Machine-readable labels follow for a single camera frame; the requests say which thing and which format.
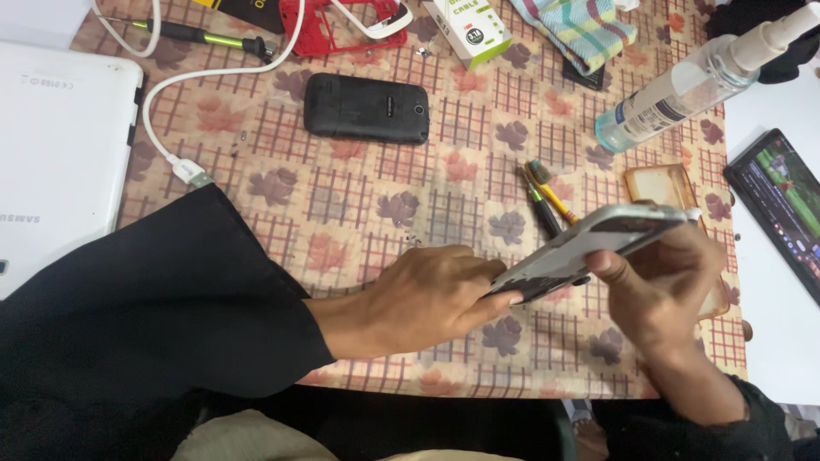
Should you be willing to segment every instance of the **towel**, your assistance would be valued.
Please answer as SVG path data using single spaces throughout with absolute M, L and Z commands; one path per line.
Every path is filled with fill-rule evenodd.
M 597 71 L 635 41 L 636 29 L 615 18 L 612 0 L 510 0 L 582 74 Z

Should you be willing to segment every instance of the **spray bottle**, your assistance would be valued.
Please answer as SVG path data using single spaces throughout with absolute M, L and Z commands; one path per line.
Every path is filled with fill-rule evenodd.
M 598 141 L 612 152 L 623 152 L 742 93 L 757 81 L 763 64 L 817 25 L 820 3 L 813 2 L 740 37 L 727 34 L 709 40 L 598 117 Z

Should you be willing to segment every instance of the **samsung logo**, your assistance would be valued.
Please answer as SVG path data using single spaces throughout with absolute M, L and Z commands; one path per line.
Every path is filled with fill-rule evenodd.
M 0 214 L 0 222 L 30 222 L 37 224 L 40 222 L 39 216 L 26 216 L 21 214 Z

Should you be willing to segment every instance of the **floral pattern tablecloth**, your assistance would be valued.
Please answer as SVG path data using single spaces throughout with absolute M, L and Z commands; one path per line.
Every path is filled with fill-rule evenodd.
M 717 106 L 627 153 L 595 139 L 595 118 L 705 43 L 704 0 L 644 0 L 619 13 L 638 29 L 636 42 L 606 65 L 604 90 L 561 77 L 562 57 L 512 5 L 490 0 L 512 31 L 502 56 L 466 71 L 420 2 L 408 42 L 314 58 L 289 57 L 266 74 L 186 80 L 151 107 L 162 142 L 212 175 L 271 259 L 311 295 L 360 290 L 414 245 L 467 244 L 508 265 L 546 239 L 536 225 L 517 166 L 541 159 L 552 187 L 584 216 L 628 201 L 629 167 L 683 163 L 709 236 L 729 254 L 723 279 L 728 314 L 703 321 L 698 345 L 723 371 L 746 376 L 740 291 L 731 228 L 723 107 Z M 146 18 L 148 0 L 106 0 L 114 16 Z M 166 21 L 212 32 L 277 36 L 190 0 L 163 3 Z M 334 34 L 350 31 L 343 19 Z M 148 42 L 127 28 L 131 43 Z M 430 49 L 427 58 L 417 48 Z M 131 57 L 92 17 L 73 49 Z M 162 39 L 151 58 L 136 59 L 149 85 L 186 71 L 259 66 L 238 50 Z M 364 143 L 310 135 L 302 122 L 305 81 L 339 72 L 423 86 L 430 96 L 430 140 L 421 146 Z M 188 193 L 139 126 L 122 197 L 119 227 Z M 607 287 L 593 279 L 512 311 L 464 338 L 372 360 L 341 360 L 302 383 L 411 395 L 507 398 L 655 396 L 634 348 L 613 325 Z

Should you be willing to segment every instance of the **person's left hand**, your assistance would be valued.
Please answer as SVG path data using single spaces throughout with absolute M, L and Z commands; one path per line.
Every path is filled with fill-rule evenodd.
M 335 358 L 374 358 L 416 352 L 464 337 L 489 322 L 522 294 L 480 299 L 503 262 L 451 245 L 410 249 L 367 290 L 329 299 L 306 299 Z

